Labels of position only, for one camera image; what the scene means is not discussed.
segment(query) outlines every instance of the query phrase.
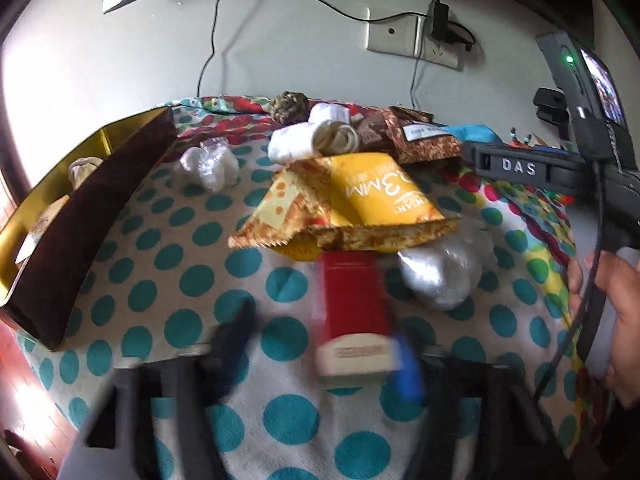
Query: red box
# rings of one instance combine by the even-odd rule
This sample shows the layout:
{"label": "red box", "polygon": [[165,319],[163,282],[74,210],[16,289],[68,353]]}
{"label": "red box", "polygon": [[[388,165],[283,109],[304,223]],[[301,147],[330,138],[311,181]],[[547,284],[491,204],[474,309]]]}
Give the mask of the red box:
{"label": "red box", "polygon": [[361,386],[397,370],[382,274],[372,251],[328,251],[320,259],[316,366],[328,388]]}

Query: brown packet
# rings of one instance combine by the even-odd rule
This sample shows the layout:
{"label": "brown packet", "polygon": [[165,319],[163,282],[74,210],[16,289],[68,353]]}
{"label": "brown packet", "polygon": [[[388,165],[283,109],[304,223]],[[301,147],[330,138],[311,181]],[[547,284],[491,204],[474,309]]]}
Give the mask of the brown packet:
{"label": "brown packet", "polygon": [[389,153],[400,164],[459,156],[460,141],[431,121],[428,112],[399,106],[379,110],[358,125],[361,151]]}

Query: white outlet plate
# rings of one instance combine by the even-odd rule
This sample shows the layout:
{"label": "white outlet plate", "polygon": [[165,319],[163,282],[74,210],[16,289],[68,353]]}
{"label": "white outlet plate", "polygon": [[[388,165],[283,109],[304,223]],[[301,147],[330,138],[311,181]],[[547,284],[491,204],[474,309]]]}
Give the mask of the white outlet plate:
{"label": "white outlet plate", "polygon": [[[422,30],[423,19],[423,17],[420,17],[418,20],[418,30]],[[424,46],[422,50],[420,50],[420,44],[416,41],[415,57],[419,56],[421,59],[431,61],[432,63],[448,66],[454,70],[458,69],[458,49],[460,47],[458,44],[435,43],[428,37],[424,38],[424,42]]]}
{"label": "white outlet plate", "polygon": [[[375,20],[396,14],[392,10],[369,7],[368,18]],[[403,16],[388,22],[367,23],[367,50],[398,56],[415,56],[418,16]]]}

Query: wall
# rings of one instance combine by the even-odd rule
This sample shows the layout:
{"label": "wall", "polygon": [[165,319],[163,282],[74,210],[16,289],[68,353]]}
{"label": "wall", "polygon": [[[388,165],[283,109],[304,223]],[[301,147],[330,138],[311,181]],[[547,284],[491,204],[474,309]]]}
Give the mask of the wall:
{"label": "wall", "polygon": [[596,52],[607,65],[620,94],[640,164],[640,59],[602,0],[593,0],[593,31]]}
{"label": "wall", "polygon": [[[2,50],[2,90],[32,183],[110,121],[193,96],[209,53],[215,0],[139,0],[101,14],[101,0],[33,0]],[[329,0],[425,12],[431,0]],[[552,139],[531,99],[552,86],[533,38],[551,26],[512,0],[441,0],[479,47],[461,72],[422,63],[422,109],[449,123],[511,126]],[[409,104],[414,61],[364,49],[366,26],[313,0],[223,0],[203,94],[273,96],[285,89],[366,105]]]}

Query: colorful blanket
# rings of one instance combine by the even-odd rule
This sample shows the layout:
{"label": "colorful blanket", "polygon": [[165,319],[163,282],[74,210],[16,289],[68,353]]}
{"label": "colorful blanket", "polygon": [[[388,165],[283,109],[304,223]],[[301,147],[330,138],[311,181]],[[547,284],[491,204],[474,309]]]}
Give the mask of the colorful blanket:
{"label": "colorful blanket", "polygon": [[[180,141],[150,172],[98,252],[57,352],[21,339],[33,370],[60,411],[79,427],[122,357],[159,360],[228,322],[244,298],[258,305],[260,332],[238,386],[207,416],[237,480],[401,478],[428,408],[404,402],[391,384],[320,390],[314,383],[309,264],[270,250],[230,250],[226,238],[265,195],[279,167],[266,155],[265,98],[173,102]],[[372,108],[349,105],[352,116]],[[237,185],[210,195],[178,189],[170,162],[202,137],[226,135],[239,159]],[[414,300],[392,266],[390,306],[401,322],[458,357],[513,367],[533,388],[568,325],[562,272],[574,245],[562,206],[538,190],[487,182],[458,163],[408,167],[441,209],[483,221],[497,265],[457,309],[431,312]],[[546,388],[542,407],[570,454],[602,418],[604,397],[571,346]],[[465,478],[478,429],[479,402],[465,399],[456,478]],[[181,478],[172,402],[156,399],[162,478]]]}

